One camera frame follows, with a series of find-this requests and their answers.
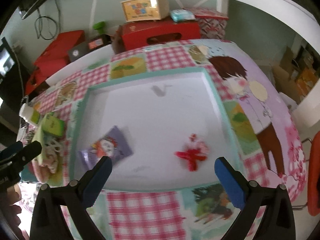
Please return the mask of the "purple cartoon pouch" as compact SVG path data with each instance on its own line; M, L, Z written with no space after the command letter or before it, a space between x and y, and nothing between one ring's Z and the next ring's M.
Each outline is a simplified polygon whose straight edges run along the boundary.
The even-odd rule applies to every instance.
M117 126L113 126L88 148L79 151L80 160L87 170L92 169L103 156L109 157L114 166L131 155L133 155L133 150Z

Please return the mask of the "large red cardboard box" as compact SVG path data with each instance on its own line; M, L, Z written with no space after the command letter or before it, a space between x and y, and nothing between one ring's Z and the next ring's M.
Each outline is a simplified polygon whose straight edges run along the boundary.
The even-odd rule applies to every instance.
M116 54L149 45L199 39L200 28L196 21L176 23L167 17L158 21L129 22L119 26L112 48Z

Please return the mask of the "black flat box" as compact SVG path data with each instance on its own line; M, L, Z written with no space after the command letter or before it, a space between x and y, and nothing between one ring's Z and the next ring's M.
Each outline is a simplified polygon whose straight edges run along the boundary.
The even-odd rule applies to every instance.
M72 49L68 51L68 56L71 62L76 61L77 59L87 55L88 53L95 51L99 48L102 48L106 45L109 45L112 43L112 38L110 35L102 34L99 36L96 36L95 38L84 41L76 46L74 46Z

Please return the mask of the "red flat boxes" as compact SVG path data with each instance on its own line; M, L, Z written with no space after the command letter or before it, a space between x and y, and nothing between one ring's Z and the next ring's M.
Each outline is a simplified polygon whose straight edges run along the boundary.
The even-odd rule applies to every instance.
M25 95L32 93L47 78L68 65L68 51L85 41L83 30L60 33L34 62L35 70L25 85Z

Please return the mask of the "light blue wipes pack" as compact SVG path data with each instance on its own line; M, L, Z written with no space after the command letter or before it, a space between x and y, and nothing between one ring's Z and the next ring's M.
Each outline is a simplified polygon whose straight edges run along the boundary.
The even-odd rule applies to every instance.
M191 11L185 9L172 10L170 12L170 17L176 23L195 20L194 14Z

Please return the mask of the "white bottle with green label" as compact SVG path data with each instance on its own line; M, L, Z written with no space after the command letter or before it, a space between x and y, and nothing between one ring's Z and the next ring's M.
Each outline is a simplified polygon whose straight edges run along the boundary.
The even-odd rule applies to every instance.
M41 120L40 113L33 109L33 107L30 107L27 103L24 103L19 111L19 116L24 119L27 123L38 126Z

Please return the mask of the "green tissue packet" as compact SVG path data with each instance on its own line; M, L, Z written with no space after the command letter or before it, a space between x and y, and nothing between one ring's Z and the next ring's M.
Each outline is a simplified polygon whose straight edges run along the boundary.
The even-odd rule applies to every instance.
M65 131L65 122L57 118L53 113L47 113L43 117L41 128L49 135L62 138Z

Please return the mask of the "orange chair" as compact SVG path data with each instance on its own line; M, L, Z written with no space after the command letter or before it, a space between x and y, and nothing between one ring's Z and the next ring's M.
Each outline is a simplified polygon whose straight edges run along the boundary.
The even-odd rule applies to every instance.
M320 134L314 136L309 158L309 173L308 173L308 212L312 216L319 214L319 173L320 173Z

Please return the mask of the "patchwork pink checkered tablecloth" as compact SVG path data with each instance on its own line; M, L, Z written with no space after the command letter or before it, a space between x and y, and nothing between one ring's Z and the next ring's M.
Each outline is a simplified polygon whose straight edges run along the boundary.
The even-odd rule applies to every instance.
M239 145L240 170L262 187L286 186L295 200L307 171L299 134L289 109L257 64L235 43L187 40L145 46L79 70L31 99L41 114L54 113L66 124L53 141L49 159L57 165L31 169L52 186L68 184L76 116L87 90L128 76L187 67L204 68L217 88ZM88 210L107 239L220 239L236 219L219 180L175 191L117 191L103 188Z

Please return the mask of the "green cup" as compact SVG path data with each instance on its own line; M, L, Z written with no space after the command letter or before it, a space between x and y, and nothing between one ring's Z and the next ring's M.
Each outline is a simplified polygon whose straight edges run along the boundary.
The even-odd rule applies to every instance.
M105 34L106 23L104 21L93 24L93 29L98 32L99 35Z

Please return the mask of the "white shelf unit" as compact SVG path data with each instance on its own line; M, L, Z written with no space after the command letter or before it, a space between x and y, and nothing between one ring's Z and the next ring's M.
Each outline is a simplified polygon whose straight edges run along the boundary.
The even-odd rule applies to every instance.
M293 29L319 53L319 24L315 17L291 0L236 0L253 6ZM228 13L229 0L217 0L217 11ZM319 122L319 82L292 112L298 127L312 127Z

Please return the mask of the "red chevron patterned box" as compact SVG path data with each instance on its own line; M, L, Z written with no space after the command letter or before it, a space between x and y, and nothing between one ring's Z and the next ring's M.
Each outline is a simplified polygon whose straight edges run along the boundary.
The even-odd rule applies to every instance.
M226 25L229 18L214 9L193 7L185 8L193 13L199 28L201 38L224 40Z

